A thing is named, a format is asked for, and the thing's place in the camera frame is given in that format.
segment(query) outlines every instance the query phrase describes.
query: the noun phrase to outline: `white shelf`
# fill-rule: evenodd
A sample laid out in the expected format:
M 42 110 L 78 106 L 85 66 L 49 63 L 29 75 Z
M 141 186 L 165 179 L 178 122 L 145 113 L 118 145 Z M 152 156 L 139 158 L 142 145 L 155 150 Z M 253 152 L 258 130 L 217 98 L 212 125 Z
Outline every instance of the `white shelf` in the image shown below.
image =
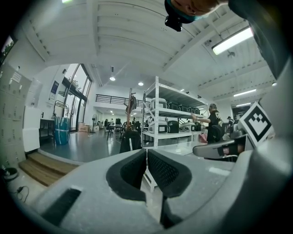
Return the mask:
M 146 91 L 147 98 L 154 98 L 156 96 L 155 85 L 152 85 Z M 206 105 L 206 103 L 201 102 L 198 98 L 193 97 L 187 93 L 181 92 L 172 87 L 159 84 L 159 97 L 165 99 L 166 101 L 174 101 L 184 106 L 196 107 Z
M 161 133 L 161 134 L 158 134 L 157 138 L 158 139 L 170 139 L 170 138 L 178 138 L 178 137 L 189 137 L 189 136 L 195 135 L 196 133 L 197 132 Z M 155 137 L 155 134 L 149 133 L 149 132 L 143 132 L 142 134 L 145 134 L 150 137 Z
M 206 116 L 194 114 L 198 118 L 206 118 Z M 192 119 L 191 113 L 189 112 L 181 112 L 167 108 L 159 108 L 159 116 L 160 117 L 172 117 L 172 118 L 182 118 L 182 119 Z

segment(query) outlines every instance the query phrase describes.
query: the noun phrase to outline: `floor fan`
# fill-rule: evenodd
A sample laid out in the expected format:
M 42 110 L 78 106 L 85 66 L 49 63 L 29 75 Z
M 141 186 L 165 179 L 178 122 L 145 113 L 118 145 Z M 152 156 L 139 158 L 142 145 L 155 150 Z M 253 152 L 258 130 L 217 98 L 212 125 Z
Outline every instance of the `floor fan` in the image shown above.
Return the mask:
M 97 119 L 98 119 L 97 115 L 94 114 L 94 115 L 92 116 L 92 132 L 91 132 L 91 133 L 95 133 L 95 132 L 93 131 L 93 127 L 95 126 L 95 124 L 97 124 Z

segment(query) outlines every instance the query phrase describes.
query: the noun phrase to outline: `ceiling light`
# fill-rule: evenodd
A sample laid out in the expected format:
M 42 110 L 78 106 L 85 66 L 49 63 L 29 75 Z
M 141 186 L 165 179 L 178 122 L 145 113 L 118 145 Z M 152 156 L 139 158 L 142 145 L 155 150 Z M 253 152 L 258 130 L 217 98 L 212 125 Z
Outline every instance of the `ceiling light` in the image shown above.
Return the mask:
M 227 39 L 221 41 L 219 44 L 213 46 L 212 50 L 216 55 L 218 55 L 250 37 L 253 37 L 252 30 L 250 27 L 246 27 L 243 30 L 238 31 L 237 33 L 228 37 Z
M 246 91 L 244 93 L 234 94 L 234 97 L 237 97 L 237 96 L 240 96 L 240 95 L 243 95 L 243 94 L 247 94 L 247 93 L 252 93 L 252 92 L 255 92 L 255 91 L 256 91 L 256 89 L 255 90 Z
M 245 104 L 239 104 L 239 105 L 236 105 L 236 107 L 239 107 L 239 106 L 247 106 L 247 105 L 250 105 L 250 104 L 251 104 L 251 102 L 245 103 Z

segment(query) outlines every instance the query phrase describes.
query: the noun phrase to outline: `blue trash bin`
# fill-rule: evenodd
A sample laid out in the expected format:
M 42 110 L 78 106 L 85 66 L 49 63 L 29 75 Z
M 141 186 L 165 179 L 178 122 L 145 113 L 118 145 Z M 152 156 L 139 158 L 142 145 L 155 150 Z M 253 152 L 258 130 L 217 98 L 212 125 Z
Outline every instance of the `blue trash bin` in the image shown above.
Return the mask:
M 55 141 L 56 144 L 64 145 L 69 140 L 69 118 L 55 118 Z

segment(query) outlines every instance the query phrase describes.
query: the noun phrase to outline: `wooden step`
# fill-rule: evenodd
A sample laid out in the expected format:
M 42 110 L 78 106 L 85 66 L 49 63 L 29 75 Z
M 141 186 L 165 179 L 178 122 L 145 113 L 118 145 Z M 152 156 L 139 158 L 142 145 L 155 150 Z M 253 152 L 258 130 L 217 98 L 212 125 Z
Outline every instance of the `wooden step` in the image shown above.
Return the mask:
M 77 165 L 73 165 L 73 164 L 69 164 L 69 163 L 65 163 L 65 162 L 61 162 L 61 161 L 49 158 L 38 152 L 29 154 L 28 159 L 61 175 L 66 175 L 72 170 L 74 170 L 76 167 L 78 167 Z
M 33 160 L 25 160 L 18 165 L 30 177 L 45 186 L 50 186 L 62 177 L 62 175 L 34 162 Z

